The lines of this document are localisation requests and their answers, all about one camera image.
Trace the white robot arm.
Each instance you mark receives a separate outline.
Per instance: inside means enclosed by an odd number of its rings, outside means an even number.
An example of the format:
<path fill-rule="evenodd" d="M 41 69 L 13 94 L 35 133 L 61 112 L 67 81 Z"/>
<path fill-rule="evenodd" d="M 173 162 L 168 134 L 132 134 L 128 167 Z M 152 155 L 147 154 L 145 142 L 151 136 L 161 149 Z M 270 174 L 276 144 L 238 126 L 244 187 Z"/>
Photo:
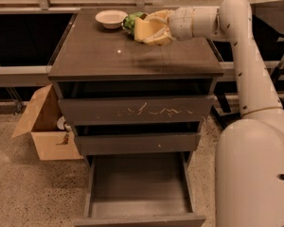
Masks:
<path fill-rule="evenodd" d="M 147 44 L 206 37 L 231 45 L 240 120 L 222 131 L 216 149 L 217 227 L 284 227 L 284 109 L 254 39 L 248 0 L 147 18 L 162 27 Z"/>

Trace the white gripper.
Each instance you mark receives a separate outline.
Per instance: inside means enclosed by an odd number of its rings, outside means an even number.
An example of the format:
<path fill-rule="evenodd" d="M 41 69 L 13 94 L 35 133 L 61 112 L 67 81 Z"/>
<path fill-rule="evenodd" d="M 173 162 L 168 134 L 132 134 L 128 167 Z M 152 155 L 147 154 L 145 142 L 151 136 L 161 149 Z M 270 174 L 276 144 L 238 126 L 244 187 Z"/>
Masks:
<path fill-rule="evenodd" d="M 166 28 L 161 28 L 150 37 L 144 39 L 144 44 L 166 45 L 173 41 L 173 37 L 179 41 L 193 38 L 193 8 L 183 7 L 173 11 L 170 9 L 158 10 L 148 14 L 145 20 L 157 21 L 164 25 L 169 24 L 170 31 Z"/>

